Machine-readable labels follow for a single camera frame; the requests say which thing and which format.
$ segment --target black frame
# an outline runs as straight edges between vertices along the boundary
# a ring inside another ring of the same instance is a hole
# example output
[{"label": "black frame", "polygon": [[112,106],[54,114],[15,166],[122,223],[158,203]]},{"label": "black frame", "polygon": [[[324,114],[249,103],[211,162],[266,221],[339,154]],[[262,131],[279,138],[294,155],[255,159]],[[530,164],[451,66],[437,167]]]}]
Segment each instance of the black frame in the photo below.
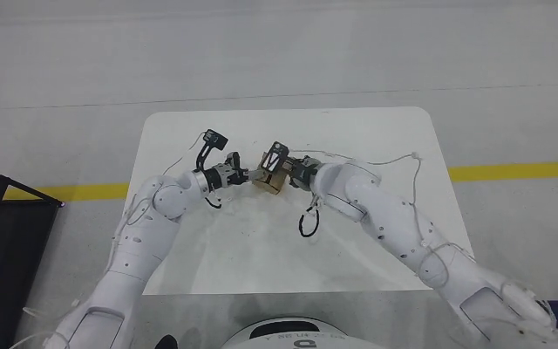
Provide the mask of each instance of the black frame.
[{"label": "black frame", "polygon": [[[37,199],[4,200],[8,187]],[[13,345],[22,308],[64,203],[0,174],[0,347]]]}]

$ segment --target white table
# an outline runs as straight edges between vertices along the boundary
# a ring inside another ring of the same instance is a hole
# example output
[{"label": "white table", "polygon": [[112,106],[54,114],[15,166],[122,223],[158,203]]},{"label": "white table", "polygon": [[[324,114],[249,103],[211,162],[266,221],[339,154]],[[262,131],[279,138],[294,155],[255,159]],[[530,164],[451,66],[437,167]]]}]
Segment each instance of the white table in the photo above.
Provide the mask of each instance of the white table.
[{"label": "white table", "polygon": [[[156,113],[144,125],[126,204],[148,176],[161,174],[182,155],[169,174],[194,169],[202,142],[187,149],[208,128],[229,142],[223,152],[210,154],[206,167],[238,151],[243,166],[255,168],[275,140],[290,149],[321,149],[364,161],[418,152],[424,159],[418,208],[449,240],[471,251],[430,116],[415,107]],[[383,187],[410,201],[416,166],[405,159],[371,169],[382,175]],[[144,294],[425,289],[359,224],[330,209],[322,209],[316,237],[302,238],[298,219],[308,207],[309,193],[285,185],[272,195],[246,183],[219,195],[225,201],[222,209],[200,202],[184,219]]]}]

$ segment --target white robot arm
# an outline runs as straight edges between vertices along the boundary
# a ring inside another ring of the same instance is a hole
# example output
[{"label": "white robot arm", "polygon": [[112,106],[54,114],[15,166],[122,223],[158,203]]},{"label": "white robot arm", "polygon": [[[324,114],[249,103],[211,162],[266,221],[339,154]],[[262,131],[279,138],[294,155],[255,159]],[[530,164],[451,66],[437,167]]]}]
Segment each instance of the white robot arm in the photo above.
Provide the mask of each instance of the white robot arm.
[{"label": "white robot arm", "polygon": [[349,161],[320,165],[314,173],[306,177],[311,191],[360,222],[366,234],[436,290],[480,343],[492,348],[558,347],[550,310],[533,292],[476,264],[412,202],[381,189],[380,179],[370,171]]},{"label": "white robot arm", "polygon": [[209,151],[213,147],[222,150],[227,139],[207,130],[204,141],[195,171],[178,178],[157,175],[141,185],[120,220],[114,237],[118,245],[111,252],[104,276],[92,295],[62,320],[46,348],[129,348],[138,299],[168,255],[182,217],[210,192],[262,175],[261,170],[241,168],[238,153],[204,169]]}]

